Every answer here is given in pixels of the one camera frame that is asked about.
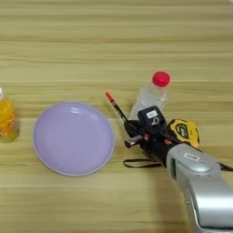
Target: clear plastic bottle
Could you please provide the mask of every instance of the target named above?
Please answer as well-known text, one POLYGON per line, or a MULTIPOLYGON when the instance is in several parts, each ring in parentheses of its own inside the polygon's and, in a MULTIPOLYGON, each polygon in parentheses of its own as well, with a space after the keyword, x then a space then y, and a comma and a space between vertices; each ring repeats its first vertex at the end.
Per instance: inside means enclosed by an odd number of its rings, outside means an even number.
POLYGON ((5 97, 0 87, 0 142, 11 142, 19 135, 19 124, 15 117, 13 102, 5 97))
POLYGON ((143 87, 133 105, 129 119, 137 120, 137 113, 150 106, 157 106, 162 112, 167 102, 167 86, 170 75, 165 72, 156 72, 146 87, 143 87))

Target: yellow tape measure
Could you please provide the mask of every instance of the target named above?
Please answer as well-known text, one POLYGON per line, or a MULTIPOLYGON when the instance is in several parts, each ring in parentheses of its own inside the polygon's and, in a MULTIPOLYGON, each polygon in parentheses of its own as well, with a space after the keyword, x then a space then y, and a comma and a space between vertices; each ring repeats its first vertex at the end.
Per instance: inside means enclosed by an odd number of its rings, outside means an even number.
POLYGON ((168 132, 180 142, 187 142, 192 147, 199 146, 198 126, 192 121, 181 119, 172 120, 167 126, 168 132))

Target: wooden table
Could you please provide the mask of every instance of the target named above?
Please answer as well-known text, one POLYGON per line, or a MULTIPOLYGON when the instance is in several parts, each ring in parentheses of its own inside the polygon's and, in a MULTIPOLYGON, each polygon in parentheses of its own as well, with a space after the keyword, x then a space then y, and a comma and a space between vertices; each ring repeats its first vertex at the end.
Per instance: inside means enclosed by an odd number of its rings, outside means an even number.
POLYGON ((233 166, 232 20, 228 0, 1 0, 0 85, 15 101, 21 135, 0 145, 0 232, 188 232, 166 170, 123 167, 143 156, 124 147, 104 93, 129 114, 153 73, 169 72, 167 119, 197 121, 201 148, 233 166), (38 116, 68 100, 100 109, 116 132, 110 162, 90 176, 58 175, 33 149, 38 116))

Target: yellow label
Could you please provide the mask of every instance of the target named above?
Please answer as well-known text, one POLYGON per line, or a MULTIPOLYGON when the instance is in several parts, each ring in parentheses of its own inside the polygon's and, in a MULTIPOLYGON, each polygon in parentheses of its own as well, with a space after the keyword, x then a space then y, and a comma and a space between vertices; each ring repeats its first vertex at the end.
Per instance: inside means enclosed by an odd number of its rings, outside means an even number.
POLYGON ((19 124, 15 114, 0 123, 0 141, 10 142, 19 135, 19 124))

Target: orange juice bottle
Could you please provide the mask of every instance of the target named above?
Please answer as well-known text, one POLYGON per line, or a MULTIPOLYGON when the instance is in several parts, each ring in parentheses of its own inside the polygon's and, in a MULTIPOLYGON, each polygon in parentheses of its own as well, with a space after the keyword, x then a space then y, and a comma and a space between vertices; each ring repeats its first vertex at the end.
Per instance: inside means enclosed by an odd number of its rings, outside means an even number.
POLYGON ((19 124, 15 117, 13 102, 5 97, 0 87, 0 142, 11 142, 19 135, 19 124))

